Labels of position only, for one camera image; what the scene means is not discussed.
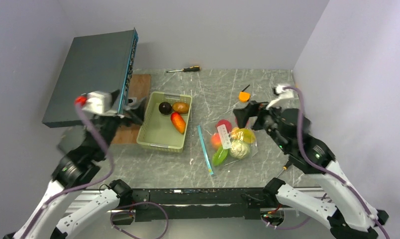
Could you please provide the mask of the red apple toy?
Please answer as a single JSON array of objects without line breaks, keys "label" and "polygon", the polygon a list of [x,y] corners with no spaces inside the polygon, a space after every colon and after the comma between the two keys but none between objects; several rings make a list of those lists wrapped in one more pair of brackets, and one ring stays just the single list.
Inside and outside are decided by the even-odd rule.
[{"label": "red apple toy", "polygon": [[221,120],[219,120],[219,121],[217,122],[217,124],[215,125],[215,127],[218,128],[218,127],[221,126],[221,125],[225,126],[227,132],[231,132],[231,131],[232,131],[232,128],[233,128],[233,127],[232,127],[232,124],[231,124],[230,121],[225,120],[225,119],[221,119]]}]

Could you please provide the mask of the yellow pepper slice toy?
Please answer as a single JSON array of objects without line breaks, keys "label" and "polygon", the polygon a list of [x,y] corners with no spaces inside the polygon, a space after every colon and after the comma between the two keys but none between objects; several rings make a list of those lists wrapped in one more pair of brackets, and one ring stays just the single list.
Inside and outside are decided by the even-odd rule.
[{"label": "yellow pepper slice toy", "polygon": [[256,137],[254,132],[248,128],[235,127],[231,131],[230,136],[232,139],[241,140],[248,144],[253,144],[256,142]]}]

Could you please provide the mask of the clear zip top bag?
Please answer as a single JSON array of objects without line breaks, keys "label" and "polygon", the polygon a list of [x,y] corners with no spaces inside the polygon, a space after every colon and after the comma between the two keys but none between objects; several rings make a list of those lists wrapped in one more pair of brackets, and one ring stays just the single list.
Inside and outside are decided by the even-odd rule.
[{"label": "clear zip top bag", "polygon": [[[236,124],[232,124],[232,129],[234,129],[235,127],[238,127]],[[211,176],[216,175],[216,171],[224,166],[229,166],[233,163],[242,161],[242,160],[246,160],[246,159],[250,159],[252,157],[254,157],[257,153],[258,153],[258,145],[257,145],[257,139],[256,142],[253,144],[249,144],[250,146],[250,154],[244,158],[244,159],[237,159],[232,157],[229,154],[229,150],[231,148],[231,143],[233,141],[235,141],[235,139],[232,139],[230,136],[231,132],[227,132],[225,126],[221,125],[218,128],[215,127],[215,131],[214,133],[219,133],[220,139],[221,139],[221,143],[222,143],[222,147],[224,149],[228,149],[228,156],[225,159],[225,161],[219,165],[219,166],[213,166],[212,164],[212,157],[215,154],[215,152],[217,150],[214,150],[211,143],[210,143],[210,137],[214,134],[214,133],[208,133],[202,126],[198,125],[197,126],[197,130],[198,130],[198,135],[199,135],[199,140],[200,140],[200,145],[201,145],[201,149],[203,152],[203,156],[205,159],[205,163],[208,169],[208,173]]]}]

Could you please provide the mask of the peach toy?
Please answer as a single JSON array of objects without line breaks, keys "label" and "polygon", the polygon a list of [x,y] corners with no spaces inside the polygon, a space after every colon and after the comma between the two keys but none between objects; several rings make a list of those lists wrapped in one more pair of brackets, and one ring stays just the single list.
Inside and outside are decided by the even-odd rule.
[{"label": "peach toy", "polygon": [[213,147],[214,150],[218,150],[221,146],[221,139],[219,136],[219,133],[214,133],[211,137],[210,137],[210,143]]}]

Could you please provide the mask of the green leaf toy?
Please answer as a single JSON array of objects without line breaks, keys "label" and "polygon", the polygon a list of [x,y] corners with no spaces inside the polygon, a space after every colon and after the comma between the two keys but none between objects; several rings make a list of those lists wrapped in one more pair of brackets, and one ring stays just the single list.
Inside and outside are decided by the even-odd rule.
[{"label": "green leaf toy", "polygon": [[218,148],[212,157],[213,166],[221,165],[228,156],[228,149],[224,149],[222,146]]}]

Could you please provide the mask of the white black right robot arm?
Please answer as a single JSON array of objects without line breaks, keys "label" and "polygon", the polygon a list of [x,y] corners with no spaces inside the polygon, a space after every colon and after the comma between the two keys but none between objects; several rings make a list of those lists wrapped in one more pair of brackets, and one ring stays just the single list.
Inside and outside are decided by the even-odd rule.
[{"label": "white black right robot arm", "polygon": [[244,128],[255,117],[253,130],[264,130],[289,162],[311,177],[329,196],[325,202],[303,193],[279,178],[263,188],[266,205],[295,208],[319,221],[337,239],[376,239],[376,228],[388,220],[384,210],[368,204],[343,173],[334,153],[321,140],[309,133],[310,120],[302,109],[266,107],[251,101],[234,109],[238,127]]}]

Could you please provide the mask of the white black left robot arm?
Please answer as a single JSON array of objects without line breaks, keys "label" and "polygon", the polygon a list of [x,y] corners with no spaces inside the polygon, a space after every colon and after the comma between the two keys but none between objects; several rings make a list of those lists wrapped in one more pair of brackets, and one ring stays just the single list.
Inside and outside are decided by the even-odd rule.
[{"label": "white black left robot arm", "polygon": [[109,147],[123,121],[142,124],[145,98],[124,107],[124,114],[111,110],[117,97],[106,93],[84,94],[75,99],[74,107],[82,121],[64,132],[59,143],[63,157],[52,173],[52,178],[39,204],[17,231],[5,235],[7,239],[72,239],[101,214],[132,206],[133,190],[117,179],[95,199],[75,212],[66,215],[71,203],[87,188],[100,168],[97,163],[108,160],[110,169],[115,164]]}]

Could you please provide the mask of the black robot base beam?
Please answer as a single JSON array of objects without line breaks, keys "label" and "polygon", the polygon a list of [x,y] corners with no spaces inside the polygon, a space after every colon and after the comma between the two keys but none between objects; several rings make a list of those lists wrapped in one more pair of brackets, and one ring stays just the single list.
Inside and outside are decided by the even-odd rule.
[{"label": "black robot base beam", "polygon": [[113,222],[129,225],[169,218],[242,218],[280,224],[284,206],[265,201],[262,188],[133,189],[113,209]]}]

